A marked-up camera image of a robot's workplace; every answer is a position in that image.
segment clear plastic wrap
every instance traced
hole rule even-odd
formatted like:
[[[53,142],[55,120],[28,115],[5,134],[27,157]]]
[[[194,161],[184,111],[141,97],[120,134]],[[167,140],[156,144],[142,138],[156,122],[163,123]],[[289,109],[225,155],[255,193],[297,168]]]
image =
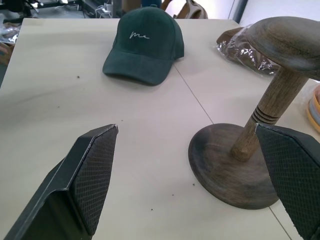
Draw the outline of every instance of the clear plastic wrap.
[[[279,65],[260,54],[248,42],[245,33],[250,26],[225,31],[216,48],[228,60],[241,63],[261,75],[274,75]]]
[[[0,27],[0,42],[5,44],[15,44],[20,32],[21,25],[4,23]]]

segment white table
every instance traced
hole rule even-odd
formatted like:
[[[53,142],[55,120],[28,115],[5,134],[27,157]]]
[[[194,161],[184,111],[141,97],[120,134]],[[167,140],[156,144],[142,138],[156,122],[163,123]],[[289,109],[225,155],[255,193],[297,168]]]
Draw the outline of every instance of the white table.
[[[102,73],[117,19],[24,20],[0,88],[0,239],[76,138],[107,124],[119,134],[94,240],[301,239],[280,202],[238,209],[197,182],[193,135],[212,122],[244,126],[270,79],[211,48],[235,22],[178,23],[185,57],[150,87]],[[320,139],[294,104],[278,124]]]

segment wooden hat stand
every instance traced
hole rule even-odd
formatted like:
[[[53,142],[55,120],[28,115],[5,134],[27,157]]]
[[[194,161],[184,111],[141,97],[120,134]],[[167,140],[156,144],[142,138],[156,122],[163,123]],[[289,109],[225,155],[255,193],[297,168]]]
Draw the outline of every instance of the wooden hat stand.
[[[254,130],[276,124],[309,78],[320,80],[320,22],[272,17],[246,32],[249,43],[281,67],[245,127],[219,123],[192,138],[188,158],[198,181],[223,202],[263,209],[278,200]]]

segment baseball cap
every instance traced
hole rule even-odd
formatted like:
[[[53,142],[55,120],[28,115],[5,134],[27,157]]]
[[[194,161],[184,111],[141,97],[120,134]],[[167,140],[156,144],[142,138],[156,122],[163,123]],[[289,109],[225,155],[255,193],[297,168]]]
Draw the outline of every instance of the baseball cap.
[[[181,29],[169,14],[154,6],[138,8],[119,20],[102,71],[159,85],[168,76],[174,60],[185,55],[184,48]]]

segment round wooden base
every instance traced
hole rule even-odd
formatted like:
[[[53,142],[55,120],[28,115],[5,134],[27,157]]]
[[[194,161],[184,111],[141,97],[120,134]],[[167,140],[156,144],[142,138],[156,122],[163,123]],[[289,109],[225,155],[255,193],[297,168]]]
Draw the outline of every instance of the round wooden base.
[[[247,162],[231,156],[242,130],[226,123],[204,127],[190,142],[189,162],[198,181],[216,198],[241,209],[263,209],[278,196],[260,148]]]

